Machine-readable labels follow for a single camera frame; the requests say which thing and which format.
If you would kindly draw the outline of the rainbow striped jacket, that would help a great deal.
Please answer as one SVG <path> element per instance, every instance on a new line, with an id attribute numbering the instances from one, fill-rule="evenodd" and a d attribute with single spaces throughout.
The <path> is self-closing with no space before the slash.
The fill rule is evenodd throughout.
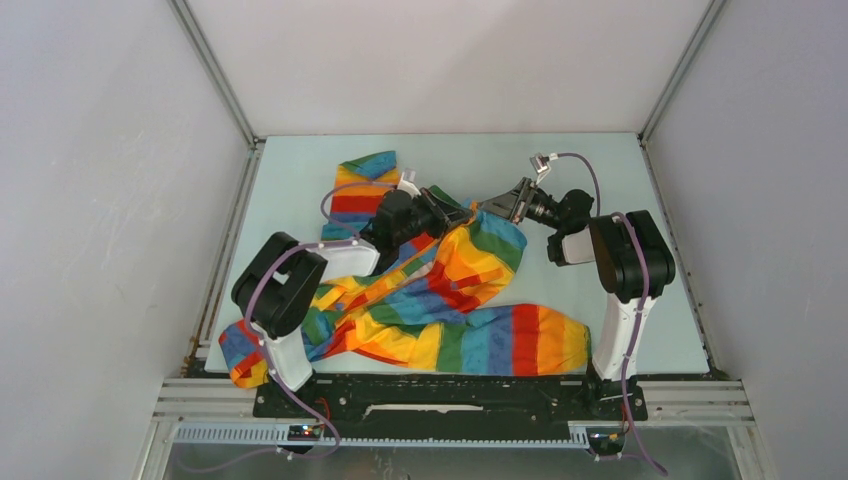
<path id="1" fill-rule="evenodd" d="M 307 357 L 352 352 L 415 370 L 521 377 L 584 366 L 584 324 L 537 304 L 492 304 L 526 245 L 515 225 L 477 211 L 442 239 L 404 243 L 382 274 L 321 283 L 302 325 Z"/>

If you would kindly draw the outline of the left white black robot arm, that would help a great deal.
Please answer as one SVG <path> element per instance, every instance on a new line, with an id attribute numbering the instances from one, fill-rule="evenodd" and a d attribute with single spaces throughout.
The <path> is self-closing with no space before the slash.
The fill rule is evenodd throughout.
<path id="1" fill-rule="evenodd" d="M 470 208 L 431 189 L 398 186 L 380 198 L 363 226 L 344 224 L 346 238 L 302 243 L 285 232 L 272 234 L 231 291 L 242 318 L 219 339 L 231 381 L 239 388 L 273 381 L 281 385 L 277 402 L 290 415 L 311 412 L 316 390 L 307 381 L 314 369 L 302 325 L 318 287 L 382 272 L 403 244 L 422 234 L 439 239 L 472 217 Z"/>

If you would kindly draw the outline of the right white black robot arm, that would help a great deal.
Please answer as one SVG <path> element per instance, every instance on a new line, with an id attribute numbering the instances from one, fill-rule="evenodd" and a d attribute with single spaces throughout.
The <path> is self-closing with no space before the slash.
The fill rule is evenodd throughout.
<path id="1" fill-rule="evenodd" d="M 552 229 L 547 256 L 557 266 L 595 265 L 607 294 L 604 325 L 584 376 L 585 411 L 606 418 L 636 391 L 636 353 L 647 316 L 676 275 L 673 255 L 651 214 L 595 215 L 596 200 L 573 189 L 555 199 L 528 178 L 482 202 L 482 210 L 513 223 Z"/>

